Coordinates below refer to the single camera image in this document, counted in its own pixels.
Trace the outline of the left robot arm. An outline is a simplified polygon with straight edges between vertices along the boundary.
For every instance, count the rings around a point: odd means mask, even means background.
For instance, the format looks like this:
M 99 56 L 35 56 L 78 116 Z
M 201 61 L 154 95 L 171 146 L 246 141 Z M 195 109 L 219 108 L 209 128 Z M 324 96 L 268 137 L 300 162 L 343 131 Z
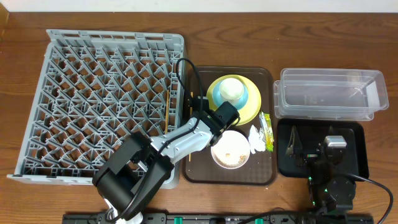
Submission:
M 216 143 L 239 118 L 229 102 L 211 110 L 207 99 L 196 101 L 199 110 L 186 124 L 150 138 L 131 134 L 94 175 L 93 185 L 111 206 L 104 216 L 106 222 L 133 219 L 170 177 L 178 161 Z

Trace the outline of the wooden chopstick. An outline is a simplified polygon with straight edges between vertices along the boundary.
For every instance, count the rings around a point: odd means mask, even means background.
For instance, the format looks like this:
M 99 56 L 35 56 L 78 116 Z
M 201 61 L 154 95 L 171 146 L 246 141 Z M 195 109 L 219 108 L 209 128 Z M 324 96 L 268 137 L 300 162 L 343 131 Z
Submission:
M 189 106 L 190 106 L 190 117 L 191 117 L 191 115 L 192 115 L 192 113 L 193 113 L 193 92 L 191 92 L 190 93 L 190 96 L 191 96 L 191 99 L 190 99 L 190 102 L 189 102 Z M 192 159 L 192 154 L 189 154 L 188 155 L 188 161 L 189 162 L 191 162 L 191 159 Z
M 169 130 L 169 108 L 170 108 L 170 92 L 167 90 L 167 98 L 166 98 L 166 108 L 165 108 L 165 131 L 164 133 L 167 134 Z

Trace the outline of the white bowl with food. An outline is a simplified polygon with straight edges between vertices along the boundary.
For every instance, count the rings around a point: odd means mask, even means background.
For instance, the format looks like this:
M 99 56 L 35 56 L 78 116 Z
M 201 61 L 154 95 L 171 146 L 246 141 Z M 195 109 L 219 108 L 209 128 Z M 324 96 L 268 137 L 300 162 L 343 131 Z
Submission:
M 225 131 L 218 142 L 211 146 L 213 160 L 225 169 L 237 169 L 243 166 L 250 156 L 250 145 L 240 132 Z

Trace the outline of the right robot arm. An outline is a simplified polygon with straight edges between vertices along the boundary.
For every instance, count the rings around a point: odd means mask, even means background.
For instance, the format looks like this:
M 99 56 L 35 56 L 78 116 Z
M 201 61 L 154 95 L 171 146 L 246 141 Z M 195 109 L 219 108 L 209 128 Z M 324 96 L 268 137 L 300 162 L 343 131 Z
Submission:
M 317 213 L 339 214 L 353 209 L 356 184 L 336 171 L 343 161 L 347 143 L 343 136 L 326 136 L 316 149 L 303 147 L 299 132 L 292 127 L 286 155 L 308 172 L 308 189 Z

